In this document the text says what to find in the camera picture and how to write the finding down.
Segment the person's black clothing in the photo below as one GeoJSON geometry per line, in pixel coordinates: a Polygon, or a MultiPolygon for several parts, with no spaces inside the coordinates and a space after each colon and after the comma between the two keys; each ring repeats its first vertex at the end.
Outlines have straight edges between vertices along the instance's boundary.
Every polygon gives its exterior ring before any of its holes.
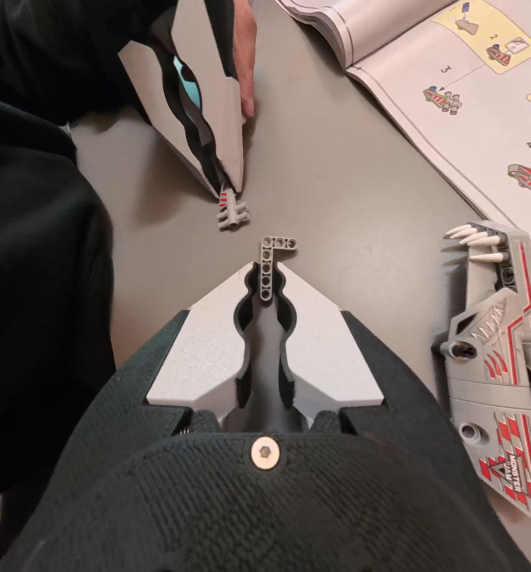
{"type": "Polygon", "coordinates": [[[0,538],[115,370],[112,227],[59,127],[0,102],[0,538]]]}

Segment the grey L-shaped brick beam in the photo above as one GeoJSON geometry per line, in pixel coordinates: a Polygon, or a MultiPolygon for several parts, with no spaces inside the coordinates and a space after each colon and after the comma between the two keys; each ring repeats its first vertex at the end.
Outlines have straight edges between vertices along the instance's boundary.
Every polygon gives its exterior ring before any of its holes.
{"type": "Polygon", "coordinates": [[[273,297],[273,266],[276,251],[293,252],[298,242],[293,238],[264,236],[260,241],[259,294],[264,304],[273,297]]]}

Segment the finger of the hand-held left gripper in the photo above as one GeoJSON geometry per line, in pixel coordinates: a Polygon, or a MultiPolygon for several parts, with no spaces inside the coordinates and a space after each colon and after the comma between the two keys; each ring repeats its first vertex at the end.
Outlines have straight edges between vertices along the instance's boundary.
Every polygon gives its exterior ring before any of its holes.
{"type": "Polygon", "coordinates": [[[200,161],[188,145],[183,124],[175,117],[167,102],[162,67],[155,51],[147,45],[130,41],[119,52],[119,59],[150,124],[166,139],[169,147],[198,181],[218,200],[220,188],[215,189],[204,174],[200,161]]]}
{"type": "Polygon", "coordinates": [[[215,189],[240,192],[243,176],[239,81],[226,77],[207,12],[207,1],[178,1],[170,38],[175,50],[179,102],[188,145],[215,189]]]}

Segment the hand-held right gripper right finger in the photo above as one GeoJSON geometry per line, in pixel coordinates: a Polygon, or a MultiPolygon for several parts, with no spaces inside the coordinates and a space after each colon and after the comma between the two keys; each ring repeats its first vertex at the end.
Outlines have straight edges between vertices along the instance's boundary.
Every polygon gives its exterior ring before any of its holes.
{"type": "Polygon", "coordinates": [[[321,411],[381,405],[384,395],[343,311],[280,262],[275,293],[284,332],[278,370],[284,406],[312,423],[321,411]]]}

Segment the person's left hand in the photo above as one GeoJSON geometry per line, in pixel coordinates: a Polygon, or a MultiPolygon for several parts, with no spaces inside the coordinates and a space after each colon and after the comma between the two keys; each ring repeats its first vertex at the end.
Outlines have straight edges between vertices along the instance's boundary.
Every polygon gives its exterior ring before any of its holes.
{"type": "Polygon", "coordinates": [[[241,110],[245,118],[255,114],[255,58],[257,22],[249,1],[233,1],[233,61],[241,98],[241,110]]]}

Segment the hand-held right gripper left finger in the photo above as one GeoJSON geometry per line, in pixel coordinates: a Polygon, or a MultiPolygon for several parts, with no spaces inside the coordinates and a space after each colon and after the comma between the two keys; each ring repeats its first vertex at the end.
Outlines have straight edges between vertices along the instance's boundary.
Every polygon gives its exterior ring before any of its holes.
{"type": "Polygon", "coordinates": [[[219,423],[251,392],[250,341],[258,265],[250,262],[193,304],[147,393],[150,405],[211,411],[219,423]]]}

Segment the open instruction booklet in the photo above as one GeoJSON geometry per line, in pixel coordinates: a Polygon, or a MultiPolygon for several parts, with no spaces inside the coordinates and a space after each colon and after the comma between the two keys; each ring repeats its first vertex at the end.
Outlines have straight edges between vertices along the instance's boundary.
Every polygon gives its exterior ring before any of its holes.
{"type": "Polygon", "coordinates": [[[486,219],[531,238],[531,1],[279,1],[486,219]]]}

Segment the small grey red-striped brick piece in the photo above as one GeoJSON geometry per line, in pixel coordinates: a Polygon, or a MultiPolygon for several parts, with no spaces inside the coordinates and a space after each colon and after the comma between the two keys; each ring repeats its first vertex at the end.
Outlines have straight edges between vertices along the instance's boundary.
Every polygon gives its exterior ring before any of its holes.
{"type": "Polygon", "coordinates": [[[247,203],[239,200],[237,193],[227,182],[221,185],[217,220],[220,232],[236,230],[250,221],[247,203]]]}

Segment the person's left forearm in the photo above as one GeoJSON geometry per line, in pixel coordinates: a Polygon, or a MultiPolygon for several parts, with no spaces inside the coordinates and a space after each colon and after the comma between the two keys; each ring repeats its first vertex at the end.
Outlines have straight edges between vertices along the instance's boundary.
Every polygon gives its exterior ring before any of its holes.
{"type": "Polygon", "coordinates": [[[63,126],[147,114],[119,58],[176,1],[0,1],[0,101],[63,126]]]}

